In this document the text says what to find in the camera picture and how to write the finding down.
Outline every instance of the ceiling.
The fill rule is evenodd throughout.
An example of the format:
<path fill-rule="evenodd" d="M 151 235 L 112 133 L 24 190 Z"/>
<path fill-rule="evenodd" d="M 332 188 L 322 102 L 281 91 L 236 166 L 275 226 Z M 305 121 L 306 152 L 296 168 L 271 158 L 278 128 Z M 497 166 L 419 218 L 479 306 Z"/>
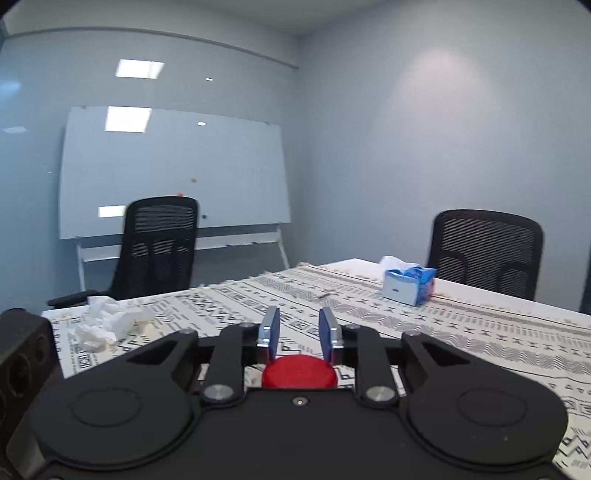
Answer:
<path fill-rule="evenodd" d="M 253 20 L 292 35 L 306 35 L 333 20 L 385 0 L 185 0 Z"/>

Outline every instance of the table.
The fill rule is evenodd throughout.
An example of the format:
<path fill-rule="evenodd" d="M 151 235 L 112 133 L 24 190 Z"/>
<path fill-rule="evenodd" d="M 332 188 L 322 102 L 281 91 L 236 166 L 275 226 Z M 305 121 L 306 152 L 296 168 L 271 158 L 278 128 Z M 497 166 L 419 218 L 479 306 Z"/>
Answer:
<path fill-rule="evenodd" d="M 418 330 L 554 390 L 569 413 L 554 461 L 574 478 L 591 479 L 591 317 L 441 279 L 426 304 L 410 307 L 383 298 L 381 283 L 377 264 L 351 259 L 124 300 L 123 305 L 146 306 L 154 321 L 98 353 L 85 352 L 70 333 L 86 306 L 43 315 L 53 325 L 65 377 L 182 328 L 213 336 L 227 325 L 260 322 L 270 305 L 281 309 L 278 355 L 321 355 L 317 319 L 323 306 L 331 307 L 340 323 L 369 326 L 382 336 Z M 339 366 L 336 372 L 339 385 L 353 384 L 351 369 Z M 393 373 L 403 393 L 395 368 Z M 260 385 L 260 374 L 261 369 L 246 369 L 246 385 Z"/>

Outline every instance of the whiteboard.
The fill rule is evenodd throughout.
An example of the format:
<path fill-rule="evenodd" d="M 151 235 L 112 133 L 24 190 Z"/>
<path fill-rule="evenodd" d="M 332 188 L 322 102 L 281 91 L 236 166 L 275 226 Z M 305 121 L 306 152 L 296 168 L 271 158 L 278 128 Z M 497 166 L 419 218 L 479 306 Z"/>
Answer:
<path fill-rule="evenodd" d="M 124 218 L 100 217 L 99 207 L 177 194 L 199 202 L 207 216 L 199 219 L 200 227 L 289 223 L 277 125 L 155 109 L 145 133 L 105 131 L 107 111 L 105 106 L 70 111 L 60 175 L 60 238 L 122 233 Z"/>

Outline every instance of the chair armrest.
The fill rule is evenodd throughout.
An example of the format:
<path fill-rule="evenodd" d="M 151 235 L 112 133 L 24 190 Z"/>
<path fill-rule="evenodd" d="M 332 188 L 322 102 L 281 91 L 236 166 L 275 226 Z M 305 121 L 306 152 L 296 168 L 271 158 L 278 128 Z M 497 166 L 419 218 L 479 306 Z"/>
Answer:
<path fill-rule="evenodd" d="M 85 303 L 88 297 L 94 297 L 96 295 L 104 295 L 104 292 L 98 290 L 86 290 L 74 293 L 72 295 L 66 295 L 65 297 L 59 297 L 58 299 L 48 300 L 47 305 L 56 309 L 65 309 L 73 307 L 79 303 Z"/>

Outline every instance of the whiteboard stand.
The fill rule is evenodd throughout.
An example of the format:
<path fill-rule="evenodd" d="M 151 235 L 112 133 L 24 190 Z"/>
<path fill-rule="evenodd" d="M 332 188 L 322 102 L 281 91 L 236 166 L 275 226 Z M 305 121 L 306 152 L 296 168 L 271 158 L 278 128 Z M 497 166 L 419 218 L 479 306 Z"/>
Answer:
<path fill-rule="evenodd" d="M 195 241 L 195 250 L 210 250 L 213 248 L 235 247 L 238 245 L 277 244 L 281 253 L 281 259 L 285 269 L 289 269 L 287 255 L 283 248 L 281 228 L 277 225 L 274 232 L 243 233 L 240 235 L 204 236 Z M 78 278 L 80 291 L 86 290 L 84 264 L 100 260 L 112 260 L 119 258 L 121 245 L 107 245 L 104 247 L 83 247 L 82 239 L 76 238 L 76 256 L 78 259 Z"/>

